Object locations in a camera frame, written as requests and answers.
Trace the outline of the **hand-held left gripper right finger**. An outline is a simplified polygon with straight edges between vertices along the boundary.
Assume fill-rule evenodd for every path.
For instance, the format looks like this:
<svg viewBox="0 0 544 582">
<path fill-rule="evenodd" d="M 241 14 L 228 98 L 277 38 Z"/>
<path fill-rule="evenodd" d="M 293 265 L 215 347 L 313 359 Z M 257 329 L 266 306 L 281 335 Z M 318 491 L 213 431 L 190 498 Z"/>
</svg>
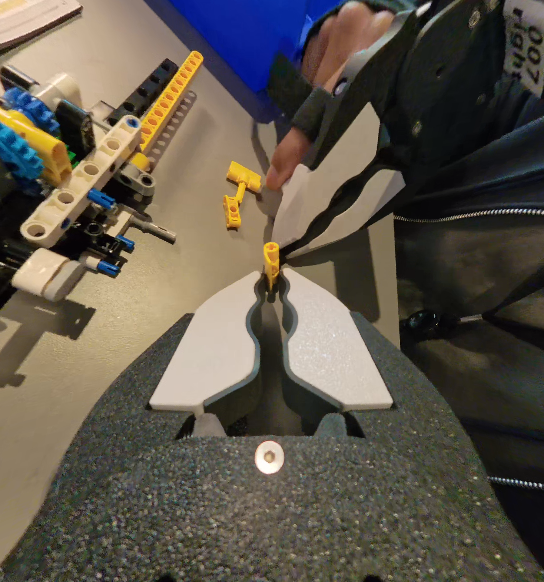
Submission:
<svg viewBox="0 0 544 582">
<path fill-rule="evenodd" d="M 337 411 L 387 410 L 393 398 L 348 308 L 290 268 L 279 283 L 283 305 L 283 364 L 304 393 Z"/>
</svg>

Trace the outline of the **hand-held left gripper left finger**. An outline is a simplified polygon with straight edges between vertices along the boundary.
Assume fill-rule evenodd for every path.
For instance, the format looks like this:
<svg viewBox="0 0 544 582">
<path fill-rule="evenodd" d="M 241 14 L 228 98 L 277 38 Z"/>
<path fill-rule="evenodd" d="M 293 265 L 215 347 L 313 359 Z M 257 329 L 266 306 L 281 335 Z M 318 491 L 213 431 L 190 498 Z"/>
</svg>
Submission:
<svg viewBox="0 0 544 582">
<path fill-rule="evenodd" d="M 255 379 L 260 345 L 252 329 L 263 296 L 253 271 L 207 299 L 193 315 L 154 390 L 153 410 L 206 411 Z"/>
</svg>

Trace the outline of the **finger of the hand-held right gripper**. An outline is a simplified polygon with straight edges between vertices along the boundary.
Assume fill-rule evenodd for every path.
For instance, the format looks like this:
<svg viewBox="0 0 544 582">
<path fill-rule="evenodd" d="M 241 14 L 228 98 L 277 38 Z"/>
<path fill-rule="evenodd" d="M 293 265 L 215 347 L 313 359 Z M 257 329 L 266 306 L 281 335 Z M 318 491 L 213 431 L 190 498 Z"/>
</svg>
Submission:
<svg viewBox="0 0 544 582">
<path fill-rule="evenodd" d="M 292 251 L 290 256 L 301 256 L 338 242 L 364 228 L 365 223 L 404 187 L 405 181 L 400 171 L 378 171 L 368 180 L 349 208 L 339 211 L 323 232 L 300 249 Z"/>
<path fill-rule="evenodd" d="M 380 120 L 366 104 L 315 170 L 298 164 L 282 186 L 283 197 L 274 220 L 272 241 L 280 248 L 302 239 L 337 190 L 374 159 Z"/>
</svg>

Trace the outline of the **yellow lego connector with axle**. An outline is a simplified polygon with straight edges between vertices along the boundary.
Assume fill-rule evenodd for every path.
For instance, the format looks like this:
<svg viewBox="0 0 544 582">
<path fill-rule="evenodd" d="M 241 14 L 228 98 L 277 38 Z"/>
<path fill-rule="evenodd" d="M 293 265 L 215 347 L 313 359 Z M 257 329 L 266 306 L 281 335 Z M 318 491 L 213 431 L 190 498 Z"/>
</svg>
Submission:
<svg viewBox="0 0 544 582">
<path fill-rule="evenodd" d="M 231 162 L 227 171 L 227 180 L 237 185 L 235 198 L 239 204 L 242 202 L 246 190 L 255 194 L 261 192 L 261 176 L 237 162 Z"/>
</svg>

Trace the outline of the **yellow lego connector piece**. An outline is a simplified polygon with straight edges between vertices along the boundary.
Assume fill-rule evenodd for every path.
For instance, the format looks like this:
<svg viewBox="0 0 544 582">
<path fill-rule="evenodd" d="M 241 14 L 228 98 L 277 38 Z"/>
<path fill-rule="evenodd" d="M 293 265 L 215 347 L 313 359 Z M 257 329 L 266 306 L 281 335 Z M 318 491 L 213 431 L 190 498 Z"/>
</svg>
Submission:
<svg viewBox="0 0 544 582">
<path fill-rule="evenodd" d="M 264 274 L 267 291 L 270 293 L 276 284 L 280 272 L 280 248 L 277 243 L 268 242 L 263 246 Z"/>
</svg>

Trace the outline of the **lego vehicle model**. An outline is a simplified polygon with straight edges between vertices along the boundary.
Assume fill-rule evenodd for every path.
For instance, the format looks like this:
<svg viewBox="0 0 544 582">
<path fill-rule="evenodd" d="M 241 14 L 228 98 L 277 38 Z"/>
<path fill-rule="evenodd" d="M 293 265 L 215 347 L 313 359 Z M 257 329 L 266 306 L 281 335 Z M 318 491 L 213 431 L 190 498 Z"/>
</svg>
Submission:
<svg viewBox="0 0 544 582">
<path fill-rule="evenodd" d="M 202 64 L 197 51 L 165 59 L 119 107 L 90 111 L 66 73 L 40 84 L 0 68 L 0 310 L 18 290 L 63 300 L 86 271 L 116 278 L 131 228 L 175 243 L 146 209 Z"/>
</svg>

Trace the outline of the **person's right hand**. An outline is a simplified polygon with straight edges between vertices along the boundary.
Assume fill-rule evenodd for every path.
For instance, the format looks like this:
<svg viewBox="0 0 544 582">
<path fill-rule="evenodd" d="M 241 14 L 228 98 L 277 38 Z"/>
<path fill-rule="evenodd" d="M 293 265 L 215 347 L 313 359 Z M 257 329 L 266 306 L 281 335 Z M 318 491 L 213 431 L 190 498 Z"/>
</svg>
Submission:
<svg viewBox="0 0 544 582">
<path fill-rule="evenodd" d="M 371 47 L 390 28 L 391 11 L 375 11 L 363 2 L 350 1 L 327 18 L 312 35 L 302 57 L 300 71 L 313 86 L 332 92 L 349 59 Z M 310 149 L 311 141 L 292 127 L 271 158 L 266 185 L 279 190 Z"/>
</svg>

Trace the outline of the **large blue storage bin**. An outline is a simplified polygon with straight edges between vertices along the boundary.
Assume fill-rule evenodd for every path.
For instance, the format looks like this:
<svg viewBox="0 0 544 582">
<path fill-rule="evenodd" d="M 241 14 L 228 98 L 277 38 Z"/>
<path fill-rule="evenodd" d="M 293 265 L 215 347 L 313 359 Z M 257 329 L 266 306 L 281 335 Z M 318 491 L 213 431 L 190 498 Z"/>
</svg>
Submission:
<svg viewBox="0 0 544 582">
<path fill-rule="evenodd" d="M 277 112 L 266 87 L 278 53 L 298 63 L 313 23 L 341 1 L 146 1 L 258 123 Z"/>
</svg>

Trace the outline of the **open instruction booklet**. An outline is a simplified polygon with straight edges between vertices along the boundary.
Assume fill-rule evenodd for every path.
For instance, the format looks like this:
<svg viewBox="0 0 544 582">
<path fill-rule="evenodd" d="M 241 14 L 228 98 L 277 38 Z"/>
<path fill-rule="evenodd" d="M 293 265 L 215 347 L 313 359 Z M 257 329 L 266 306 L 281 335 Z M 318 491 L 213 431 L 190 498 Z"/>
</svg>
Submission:
<svg viewBox="0 0 544 582">
<path fill-rule="evenodd" d="M 81 14 L 78 1 L 0 1 L 0 50 Z"/>
</svg>

